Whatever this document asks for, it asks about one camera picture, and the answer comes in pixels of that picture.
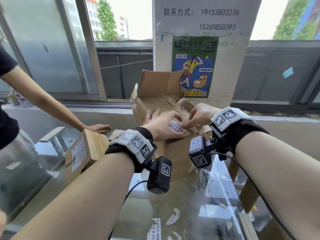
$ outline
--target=light blue sticker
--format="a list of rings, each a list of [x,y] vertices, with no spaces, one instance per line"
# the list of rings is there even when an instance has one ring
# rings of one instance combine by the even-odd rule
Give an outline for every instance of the light blue sticker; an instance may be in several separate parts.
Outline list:
[[[290,67],[288,70],[286,70],[282,76],[284,76],[284,79],[286,79],[287,77],[291,76],[294,73],[294,69],[293,67]]]

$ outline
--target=left hand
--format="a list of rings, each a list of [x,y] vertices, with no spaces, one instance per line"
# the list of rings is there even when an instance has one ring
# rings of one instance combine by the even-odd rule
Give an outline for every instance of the left hand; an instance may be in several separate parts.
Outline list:
[[[90,126],[85,126],[84,129],[90,130],[90,131],[94,131],[96,133],[100,133],[100,134],[105,134],[108,131],[111,130],[110,125],[104,125],[104,124],[95,124],[95,125],[90,125]]]
[[[151,111],[148,110],[146,114],[145,124],[142,126],[146,128],[152,134],[154,141],[165,141],[167,139],[182,139],[186,135],[180,132],[176,132],[169,127],[170,121],[173,118],[182,121],[180,114],[176,111],[166,111],[160,114],[160,109],[156,109],[153,115],[151,116]]]

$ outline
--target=black wrist strap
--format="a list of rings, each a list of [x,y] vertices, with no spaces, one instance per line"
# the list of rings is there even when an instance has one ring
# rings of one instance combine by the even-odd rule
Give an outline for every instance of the black wrist strap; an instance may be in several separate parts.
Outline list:
[[[153,144],[153,137],[150,131],[148,131],[146,128],[143,127],[135,127],[133,128],[134,131],[140,132],[142,136],[144,136],[147,140],[151,142],[151,144],[155,147]],[[135,154],[133,154],[127,147],[124,145],[118,145],[114,144],[109,146],[109,148],[106,150],[105,154],[110,154],[110,153],[117,153],[117,152],[125,152],[128,154],[128,156],[132,159],[133,164],[134,164],[134,172],[135,173],[141,173],[142,170],[144,169],[141,163],[137,160]]]
[[[239,141],[253,131],[260,131],[269,134],[264,128],[262,128],[260,125],[257,125],[253,121],[239,120],[226,129],[226,134],[222,137],[222,142],[235,155],[236,146],[238,145]]]

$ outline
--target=yellow shirt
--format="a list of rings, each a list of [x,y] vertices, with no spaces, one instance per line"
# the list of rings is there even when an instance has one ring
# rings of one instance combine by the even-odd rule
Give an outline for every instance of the yellow shirt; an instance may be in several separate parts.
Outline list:
[[[197,65],[199,65],[199,62],[192,62],[192,60],[188,60],[188,61],[186,62],[186,65],[189,66],[188,72],[189,72],[190,74],[192,74],[194,68],[195,68]]]

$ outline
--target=black t-shirt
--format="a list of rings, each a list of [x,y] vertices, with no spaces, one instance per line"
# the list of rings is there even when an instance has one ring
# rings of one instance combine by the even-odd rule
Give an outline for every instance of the black t-shirt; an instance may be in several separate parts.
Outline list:
[[[0,45],[0,77],[10,72],[18,63]],[[19,134],[18,122],[10,118],[0,105],[0,150],[9,145]]]

